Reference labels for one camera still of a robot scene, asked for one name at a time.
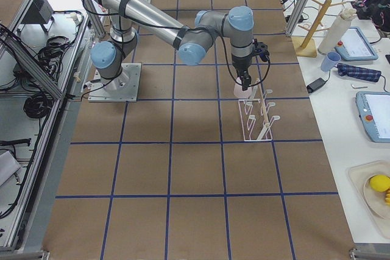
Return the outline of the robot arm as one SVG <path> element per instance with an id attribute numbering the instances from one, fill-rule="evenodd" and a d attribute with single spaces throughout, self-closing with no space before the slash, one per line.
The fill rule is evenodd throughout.
<path id="1" fill-rule="evenodd" d="M 239 6 L 227 13 L 212 10 L 196 15 L 193 29 L 156 8 L 146 0 L 94 0 L 122 18 L 143 26 L 174 47 L 186 65 L 198 65 L 216 37 L 229 38 L 232 65 L 243 90 L 251 86 L 249 66 L 254 56 L 254 18 L 249 7 Z"/>

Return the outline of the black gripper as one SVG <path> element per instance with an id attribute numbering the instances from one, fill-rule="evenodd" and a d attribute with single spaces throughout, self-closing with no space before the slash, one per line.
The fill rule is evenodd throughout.
<path id="1" fill-rule="evenodd" d="M 232 65 L 237 76 L 243 80 L 243 91 L 247 91 L 251 84 L 249 67 L 252 64 L 253 46 L 236 47 L 231 45 Z"/>

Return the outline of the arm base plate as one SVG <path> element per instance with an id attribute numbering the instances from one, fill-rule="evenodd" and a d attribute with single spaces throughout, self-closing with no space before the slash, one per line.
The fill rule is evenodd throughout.
<path id="1" fill-rule="evenodd" d="M 121 74 L 111 82 L 101 79 L 95 70 L 95 79 L 88 95 L 89 102 L 136 102 L 141 75 L 141 63 L 122 63 Z"/>

